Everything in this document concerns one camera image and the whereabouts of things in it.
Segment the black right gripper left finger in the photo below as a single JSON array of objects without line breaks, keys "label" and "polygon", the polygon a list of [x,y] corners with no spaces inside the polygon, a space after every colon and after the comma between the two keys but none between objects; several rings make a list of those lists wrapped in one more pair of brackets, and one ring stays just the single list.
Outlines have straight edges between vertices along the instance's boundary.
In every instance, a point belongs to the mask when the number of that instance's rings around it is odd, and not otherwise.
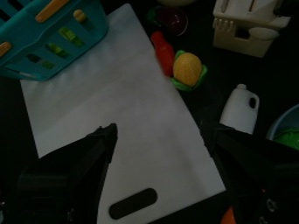
[{"label": "black right gripper left finger", "polygon": [[48,153],[24,170],[15,224],[98,224],[116,142],[118,126],[110,124]]}]

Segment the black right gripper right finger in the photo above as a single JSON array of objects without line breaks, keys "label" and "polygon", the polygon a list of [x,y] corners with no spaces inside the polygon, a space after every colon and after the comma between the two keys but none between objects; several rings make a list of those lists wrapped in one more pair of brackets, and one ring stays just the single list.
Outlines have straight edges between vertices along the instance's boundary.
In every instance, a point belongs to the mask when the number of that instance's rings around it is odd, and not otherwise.
[{"label": "black right gripper right finger", "polygon": [[238,224],[299,224],[299,150],[218,129],[213,158]]}]

